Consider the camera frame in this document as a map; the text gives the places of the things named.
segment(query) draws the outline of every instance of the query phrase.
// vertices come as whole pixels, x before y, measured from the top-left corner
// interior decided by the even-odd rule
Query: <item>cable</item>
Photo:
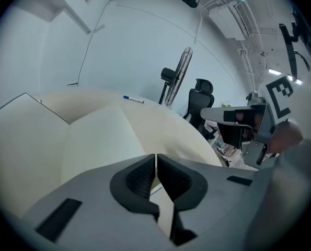
[[[300,54],[297,50],[294,51],[295,54],[297,54],[298,56],[300,56],[302,58],[302,60],[305,63],[305,66],[307,68],[308,71],[311,71],[310,65],[308,65],[307,60],[304,58],[304,56],[302,54]]]
[[[96,24],[96,27],[94,28],[93,33],[91,34],[91,37],[90,37],[90,40],[89,40],[89,43],[88,43],[88,46],[87,46],[86,54],[85,54],[85,56],[84,56],[84,59],[83,59],[82,65],[81,65],[80,72],[79,72],[79,74],[78,74],[77,86],[78,86],[78,84],[79,84],[79,82],[80,82],[80,75],[81,75],[81,71],[82,71],[82,68],[83,68],[83,64],[84,64],[84,62],[85,62],[85,60],[86,60],[86,56],[87,56],[87,53],[88,53],[88,48],[89,48],[89,46],[90,46],[90,42],[91,42],[91,40],[92,40],[92,38],[93,38],[93,35],[94,35],[94,33],[95,33],[95,31],[96,31],[96,28],[97,28],[97,26],[98,26],[98,24],[99,24],[99,22],[100,22],[100,20],[101,20],[101,18],[102,18],[102,16],[103,16],[103,13],[104,13],[105,9],[107,8],[107,5],[109,5],[111,1],[112,1],[112,0],[110,0],[110,1],[105,5],[105,7],[104,7],[104,9],[103,9],[103,11],[102,11],[102,14],[100,15],[100,17],[99,17],[99,19],[98,19],[98,22],[97,22],[97,24]]]

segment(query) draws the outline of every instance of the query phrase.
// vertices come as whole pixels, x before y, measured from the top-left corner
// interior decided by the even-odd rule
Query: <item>chair headrest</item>
[[[198,90],[199,92],[207,92],[212,94],[213,93],[213,85],[211,84],[210,81],[205,80],[205,79],[196,79],[196,87],[195,89]]]

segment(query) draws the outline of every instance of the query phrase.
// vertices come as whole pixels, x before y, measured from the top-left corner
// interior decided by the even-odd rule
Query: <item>pen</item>
[[[131,97],[128,97],[128,96],[124,96],[125,99],[129,99],[129,100],[132,100],[132,101],[135,101],[135,102],[139,102],[139,103],[144,103],[143,100],[140,100],[140,99],[136,99],[136,98],[131,98]]]

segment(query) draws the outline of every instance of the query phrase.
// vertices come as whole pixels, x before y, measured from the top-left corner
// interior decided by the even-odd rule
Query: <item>light fixture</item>
[[[281,73],[272,69],[269,69],[269,72],[272,74],[280,75]]]
[[[288,75],[287,77],[289,78],[290,81],[292,81],[292,76]],[[297,79],[296,84],[301,85],[302,83],[303,82],[301,80]]]

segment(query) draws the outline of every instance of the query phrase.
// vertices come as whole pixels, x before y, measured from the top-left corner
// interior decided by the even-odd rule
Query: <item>chair backrest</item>
[[[196,87],[195,89],[199,92],[207,92],[212,94],[213,93],[213,85],[210,81],[205,79],[196,79]]]
[[[191,123],[198,131],[204,128],[205,120],[201,117],[201,110],[212,107],[214,97],[210,93],[198,92],[191,89],[189,92],[188,113],[191,114]]]

